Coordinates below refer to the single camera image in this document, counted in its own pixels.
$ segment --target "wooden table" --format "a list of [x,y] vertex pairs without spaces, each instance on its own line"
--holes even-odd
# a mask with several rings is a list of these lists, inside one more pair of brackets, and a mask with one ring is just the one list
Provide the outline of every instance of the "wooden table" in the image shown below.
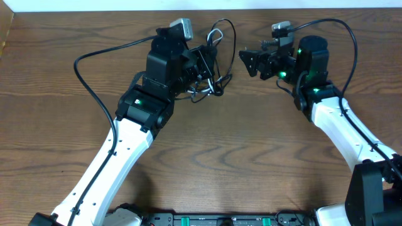
[[[155,34],[179,17],[192,20],[197,46],[212,23],[231,19],[237,50],[259,49],[273,23],[297,26],[339,18],[353,28],[359,63],[347,92],[354,112],[402,153],[402,9],[301,9],[18,13],[0,61],[0,224],[27,224],[51,213],[86,170],[108,122],[73,72],[80,55]],[[228,24],[221,70],[232,54]],[[329,78],[342,87],[352,42],[338,24],[296,33],[328,39]],[[133,75],[145,69],[149,43],[85,59],[82,76],[111,112]],[[343,202],[351,173],[329,138],[298,112],[274,80],[251,78],[236,57],[223,97],[183,100],[117,193],[124,202],[176,212],[265,213]]]

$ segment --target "white background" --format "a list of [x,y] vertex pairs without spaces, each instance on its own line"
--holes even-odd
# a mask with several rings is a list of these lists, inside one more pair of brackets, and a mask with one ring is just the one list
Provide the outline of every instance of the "white background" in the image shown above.
[[4,0],[14,12],[390,8],[402,0]]

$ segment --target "green connector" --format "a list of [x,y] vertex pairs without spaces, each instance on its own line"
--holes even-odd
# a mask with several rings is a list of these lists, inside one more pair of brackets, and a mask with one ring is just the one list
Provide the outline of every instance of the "green connector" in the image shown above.
[[263,226],[271,226],[271,219],[263,218]]
[[190,226],[190,217],[182,217],[182,226]]

